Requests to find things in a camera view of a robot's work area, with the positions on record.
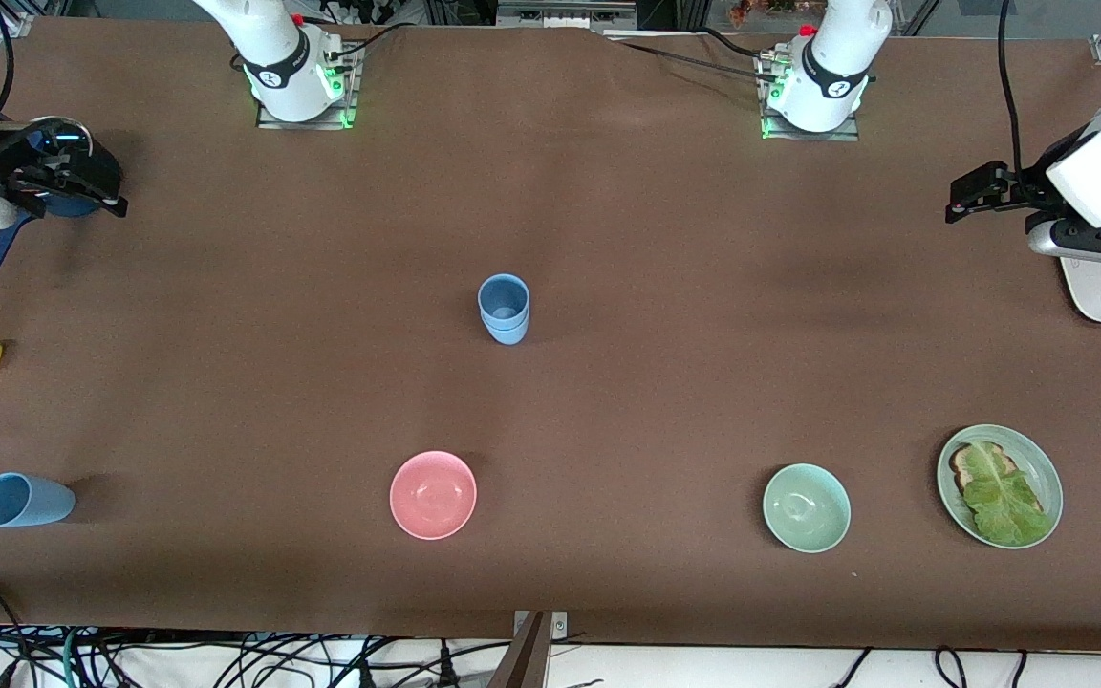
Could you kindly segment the glass saucepan lid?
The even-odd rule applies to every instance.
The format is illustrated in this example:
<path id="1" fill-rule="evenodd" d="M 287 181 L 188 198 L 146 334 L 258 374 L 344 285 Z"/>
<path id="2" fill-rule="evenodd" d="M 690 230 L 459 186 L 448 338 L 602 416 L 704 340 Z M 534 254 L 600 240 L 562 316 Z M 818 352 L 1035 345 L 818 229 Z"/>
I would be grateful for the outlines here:
<path id="1" fill-rule="evenodd" d="M 95 153 L 96 140 L 91 131 L 73 118 L 45 114 L 45 117 L 34 118 L 28 123 L 35 125 L 35 130 L 26 138 L 28 144 L 35 152 L 58 154 L 66 149 L 74 149 L 81 154 Z"/>

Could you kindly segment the pale green plate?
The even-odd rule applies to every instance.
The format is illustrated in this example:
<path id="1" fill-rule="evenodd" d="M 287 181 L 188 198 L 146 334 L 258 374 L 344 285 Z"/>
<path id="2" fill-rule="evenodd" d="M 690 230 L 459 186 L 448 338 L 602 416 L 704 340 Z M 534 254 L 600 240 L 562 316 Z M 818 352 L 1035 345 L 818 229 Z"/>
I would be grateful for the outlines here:
<path id="1" fill-rule="evenodd" d="M 1001 425 L 974 425 L 956 432 L 951 439 L 945 441 L 937 457 L 937 491 L 939 492 L 944 509 L 951 515 L 953 523 L 964 531 L 967 535 L 979 540 L 979 543 L 992 546 L 992 548 L 1009 549 L 1009 552 L 1022 552 L 1022 549 L 1032 548 L 1032 546 L 1047 540 L 1051 534 L 1046 536 L 1040 543 L 1025 546 L 1025 548 L 1005 548 L 1004 546 L 993 545 L 990 540 L 984 540 L 975 532 L 973 517 L 971 517 L 970 510 L 966 507 L 962 501 L 960 490 L 956 484 L 956 480 L 953 480 L 951 466 L 949 466 L 949 459 L 951 459 L 953 454 L 963 444 L 971 441 L 998 443 L 1020 465 L 1021 469 L 1026 473 L 1028 483 L 1034 488 L 1036 495 L 1040 498 L 1047 515 L 1054 518 L 1051 534 L 1057 528 L 1059 520 L 1062 518 L 1062 512 L 1065 512 L 1065 491 L 1062 491 L 1061 480 L 1059 480 L 1056 466 L 1053 465 L 1051 459 L 1044 452 L 1039 444 L 1021 434 L 1021 432 L 1013 430 L 1013 428 Z"/>

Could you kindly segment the pink bowl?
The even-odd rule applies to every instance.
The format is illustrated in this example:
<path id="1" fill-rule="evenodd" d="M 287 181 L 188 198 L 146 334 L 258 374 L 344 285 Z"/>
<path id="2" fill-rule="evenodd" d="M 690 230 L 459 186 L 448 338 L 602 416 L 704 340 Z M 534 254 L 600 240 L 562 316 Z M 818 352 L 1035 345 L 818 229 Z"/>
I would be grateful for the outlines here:
<path id="1" fill-rule="evenodd" d="M 393 476 L 388 504 L 394 522 L 417 540 L 442 540 L 473 515 L 478 487 L 470 465 L 455 454 L 427 450 Z"/>

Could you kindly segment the dark blue saucepan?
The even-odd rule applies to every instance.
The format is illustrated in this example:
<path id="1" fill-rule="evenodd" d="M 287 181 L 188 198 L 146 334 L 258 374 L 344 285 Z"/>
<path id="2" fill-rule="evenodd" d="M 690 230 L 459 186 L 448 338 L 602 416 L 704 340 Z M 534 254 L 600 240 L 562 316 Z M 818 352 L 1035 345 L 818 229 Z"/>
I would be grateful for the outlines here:
<path id="1" fill-rule="evenodd" d="M 0 121 L 0 199 L 11 205 L 10 222 L 0 229 L 0 269 L 26 223 L 50 215 L 126 217 L 123 179 L 115 154 L 73 118 Z"/>

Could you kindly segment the grey metal frame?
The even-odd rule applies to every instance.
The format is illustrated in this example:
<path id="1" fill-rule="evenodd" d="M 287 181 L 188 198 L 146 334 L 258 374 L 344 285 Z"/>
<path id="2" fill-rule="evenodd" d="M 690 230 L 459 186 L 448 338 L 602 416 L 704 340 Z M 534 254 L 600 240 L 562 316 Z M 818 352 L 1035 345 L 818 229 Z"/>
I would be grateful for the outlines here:
<path id="1" fill-rule="evenodd" d="M 495 0 L 497 28 L 636 31 L 635 0 Z"/>

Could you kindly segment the pale green bowl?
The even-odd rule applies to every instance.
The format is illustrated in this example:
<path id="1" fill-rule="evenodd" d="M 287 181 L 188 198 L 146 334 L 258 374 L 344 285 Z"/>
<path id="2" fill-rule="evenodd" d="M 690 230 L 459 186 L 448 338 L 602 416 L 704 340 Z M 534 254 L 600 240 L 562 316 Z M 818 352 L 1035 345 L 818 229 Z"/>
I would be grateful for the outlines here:
<path id="1" fill-rule="evenodd" d="M 786 465 L 768 480 L 762 517 L 770 534 L 792 552 L 831 552 L 851 528 L 851 498 L 825 467 Z"/>

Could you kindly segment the green lettuce leaf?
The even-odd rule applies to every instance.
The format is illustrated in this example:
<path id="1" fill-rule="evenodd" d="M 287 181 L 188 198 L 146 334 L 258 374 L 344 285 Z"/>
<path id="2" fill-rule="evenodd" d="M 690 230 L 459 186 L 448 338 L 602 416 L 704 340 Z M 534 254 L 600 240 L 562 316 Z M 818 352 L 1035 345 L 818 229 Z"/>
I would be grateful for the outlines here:
<path id="1" fill-rule="evenodd" d="M 951 458 L 953 479 L 975 532 L 993 545 L 1025 548 L 1051 534 L 1047 515 L 1026 473 L 993 441 L 967 443 Z"/>

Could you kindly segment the toast slice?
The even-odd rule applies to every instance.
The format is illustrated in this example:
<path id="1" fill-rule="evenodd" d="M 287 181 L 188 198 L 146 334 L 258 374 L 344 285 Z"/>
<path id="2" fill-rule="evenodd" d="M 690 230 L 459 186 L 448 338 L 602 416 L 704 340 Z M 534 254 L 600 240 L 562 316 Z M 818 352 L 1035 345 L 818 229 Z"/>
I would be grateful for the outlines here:
<path id="1" fill-rule="evenodd" d="M 998 443 L 966 443 L 949 459 L 949 466 L 967 507 L 973 513 L 1044 513 L 1024 471 Z"/>

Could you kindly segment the dark metal pole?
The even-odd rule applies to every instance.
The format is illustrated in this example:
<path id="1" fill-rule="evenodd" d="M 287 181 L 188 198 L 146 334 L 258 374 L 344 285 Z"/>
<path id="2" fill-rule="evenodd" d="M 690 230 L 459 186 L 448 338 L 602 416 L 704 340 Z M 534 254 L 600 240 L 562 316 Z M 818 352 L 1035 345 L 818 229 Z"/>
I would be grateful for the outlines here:
<path id="1" fill-rule="evenodd" d="M 526 613 L 486 688 L 546 688 L 553 613 Z"/>

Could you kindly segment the light blue plastic cup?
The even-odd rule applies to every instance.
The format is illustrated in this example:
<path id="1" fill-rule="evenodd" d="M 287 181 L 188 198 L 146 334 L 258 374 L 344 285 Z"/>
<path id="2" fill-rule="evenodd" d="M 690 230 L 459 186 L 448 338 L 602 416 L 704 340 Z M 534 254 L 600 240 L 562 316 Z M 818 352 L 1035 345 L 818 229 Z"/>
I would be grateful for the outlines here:
<path id="1" fill-rule="evenodd" d="M 40 476 L 0 474 L 0 528 L 47 526 L 70 517 L 77 496 Z"/>
<path id="2" fill-rule="evenodd" d="M 478 288 L 478 310 L 490 330 L 515 330 L 528 318 L 530 297 L 525 280 L 514 274 L 495 274 Z"/>
<path id="3" fill-rule="evenodd" d="M 514 347 L 523 340 L 528 332 L 528 314 L 531 312 L 519 312 L 515 316 L 501 318 L 488 312 L 480 312 L 486 331 L 498 341 L 499 345 Z"/>

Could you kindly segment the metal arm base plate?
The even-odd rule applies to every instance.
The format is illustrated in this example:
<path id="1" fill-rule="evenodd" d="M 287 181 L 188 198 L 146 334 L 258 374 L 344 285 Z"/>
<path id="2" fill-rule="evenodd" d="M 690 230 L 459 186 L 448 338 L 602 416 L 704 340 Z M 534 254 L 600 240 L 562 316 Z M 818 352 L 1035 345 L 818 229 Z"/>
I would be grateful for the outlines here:
<path id="1" fill-rule="evenodd" d="M 315 67 L 318 96 L 327 103 L 323 112 L 301 121 L 281 120 L 258 101 L 257 127 L 266 130 L 344 131 L 353 129 L 363 76 L 361 53 L 334 58 Z"/>
<path id="2" fill-rule="evenodd" d="M 796 70 L 795 54 L 765 52 L 753 58 L 759 84 L 762 136 L 765 140 L 855 142 L 855 110 L 870 76 L 814 81 L 809 73 Z"/>

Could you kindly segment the silver metal bracket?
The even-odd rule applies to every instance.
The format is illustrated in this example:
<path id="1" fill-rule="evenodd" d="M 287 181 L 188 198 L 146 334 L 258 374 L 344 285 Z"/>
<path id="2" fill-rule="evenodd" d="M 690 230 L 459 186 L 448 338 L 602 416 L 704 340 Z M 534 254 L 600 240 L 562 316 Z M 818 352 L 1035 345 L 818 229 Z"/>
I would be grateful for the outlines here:
<path id="1" fill-rule="evenodd" d="M 517 636 L 530 614 L 526 610 L 516 611 L 514 614 L 514 637 Z M 554 611 L 554 613 L 548 613 L 548 618 L 550 618 L 550 640 L 554 643 L 567 640 L 569 637 L 568 614 L 564 611 Z"/>

